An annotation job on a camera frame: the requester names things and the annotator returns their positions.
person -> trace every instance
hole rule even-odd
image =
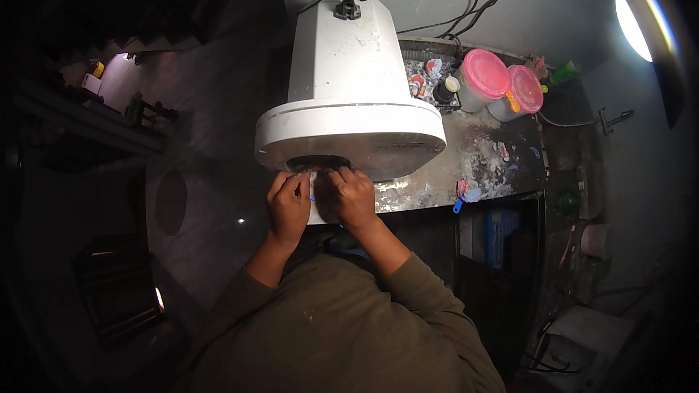
[[[377,276],[324,253],[283,276],[310,215],[309,178],[272,182],[267,237],[214,305],[174,391],[504,392],[463,304],[376,215],[361,171],[327,178]]]

lamp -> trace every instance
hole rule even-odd
[[[615,0],[631,46],[653,63],[670,128],[692,93],[695,49],[675,0]]]

pink-lidded container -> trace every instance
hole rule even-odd
[[[459,67],[461,109],[475,113],[510,90],[508,68],[494,53],[482,48],[468,51]]]
[[[523,65],[511,65],[510,92],[488,105],[490,114],[501,122],[509,122],[525,114],[534,114],[544,104],[544,92],[534,72]]]

olive green sweater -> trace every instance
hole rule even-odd
[[[183,371],[175,392],[505,391],[463,304],[415,254],[379,283],[325,254],[277,289],[240,270]]]

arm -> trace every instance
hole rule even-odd
[[[194,343],[194,352],[183,365],[186,385],[190,372],[214,341],[241,319],[262,308],[279,285],[287,260],[296,249],[310,215],[310,173],[282,171],[272,182],[266,205],[270,229],[262,245],[240,269],[219,297]]]
[[[419,316],[446,338],[478,392],[504,392],[505,386],[463,303],[420,258],[396,238],[374,211],[374,185],[361,171],[346,167],[328,176],[337,189],[334,208],[340,222],[375,263],[391,299]]]

